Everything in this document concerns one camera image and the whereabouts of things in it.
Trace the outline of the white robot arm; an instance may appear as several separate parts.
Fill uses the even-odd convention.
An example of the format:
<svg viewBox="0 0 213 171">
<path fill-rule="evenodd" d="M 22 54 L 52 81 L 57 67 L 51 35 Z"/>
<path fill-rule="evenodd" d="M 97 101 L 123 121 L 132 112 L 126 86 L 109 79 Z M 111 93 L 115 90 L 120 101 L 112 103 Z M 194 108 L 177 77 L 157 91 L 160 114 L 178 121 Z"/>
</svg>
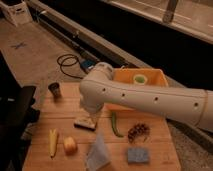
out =
<svg viewBox="0 0 213 171">
<path fill-rule="evenodd" d="M 122 83 L 114 75 L 110 64 L 99 62 L 80 82 L 80 103 L 90 115 L 111 103 L 213 132 L 213 91 Z"/>
</svg>

